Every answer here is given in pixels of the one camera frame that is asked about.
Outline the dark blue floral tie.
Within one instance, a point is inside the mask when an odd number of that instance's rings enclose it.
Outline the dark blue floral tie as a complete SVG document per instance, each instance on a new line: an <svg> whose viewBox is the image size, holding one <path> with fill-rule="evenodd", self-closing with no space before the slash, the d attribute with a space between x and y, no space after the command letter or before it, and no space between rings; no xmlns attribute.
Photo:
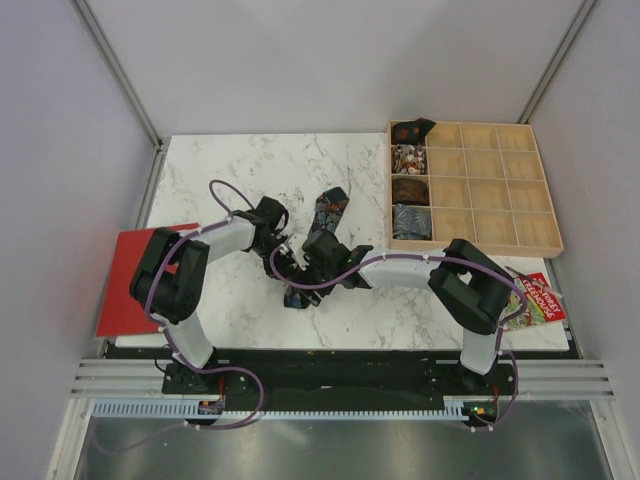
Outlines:
<svg viewBox="0 0 640 480"><path fill-rule="evenodd" d="M315 201L314 218L309 230L312 234L319 230L334 233L349 203L349 197L341 187L323 192ZM303 310L311 305L301 291L288 287L283 298L285 308Z"/></svg>

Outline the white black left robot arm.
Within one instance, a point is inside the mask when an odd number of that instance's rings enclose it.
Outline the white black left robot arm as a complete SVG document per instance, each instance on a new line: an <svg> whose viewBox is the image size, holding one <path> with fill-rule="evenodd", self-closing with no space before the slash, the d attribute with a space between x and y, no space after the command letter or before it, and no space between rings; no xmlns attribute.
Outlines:
<svg viewBox="0 0 640 480"><path fill-rule="evenodd" d="M269 256L286 240L282 230L288 220L284 205L263 197L255 208L233 211L205 227L152 232L129 294L158 325L174 357L187 366L185 382L196 392L211 392L220 378L218 367L208 362L214 347L197 315L208 265L234 252L253 252L273 278Z"/></svg>

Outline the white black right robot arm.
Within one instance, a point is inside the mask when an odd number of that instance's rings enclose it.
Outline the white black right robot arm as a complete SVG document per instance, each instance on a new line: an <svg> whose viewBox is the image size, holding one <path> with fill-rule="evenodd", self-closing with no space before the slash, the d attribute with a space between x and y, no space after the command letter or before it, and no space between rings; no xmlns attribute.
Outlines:
<svg viewBox="0 0 640 480"><path fill-rule="evenodd" d="M319 230L300 243L289 239L269 258L274 275L290 287L324 297L332 288L407 288L431 292L463 329L458 381L483 392L494 381L504 324L526 309L526 297L508 273L467 240L428 252L352 249Z"/></svg>

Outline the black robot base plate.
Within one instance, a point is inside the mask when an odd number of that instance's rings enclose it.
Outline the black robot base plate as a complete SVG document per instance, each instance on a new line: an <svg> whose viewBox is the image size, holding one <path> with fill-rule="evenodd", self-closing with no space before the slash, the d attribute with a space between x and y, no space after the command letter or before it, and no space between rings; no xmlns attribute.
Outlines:
<svg viewBox="0 0 640 480"><path fill-rule="evenodd" d="M233 406L439 407L447 396L506 399L514 391L510 362L486 376L461 366L453 351L218 349L195 373L167 365L165 394L221 394Z"/></svg>

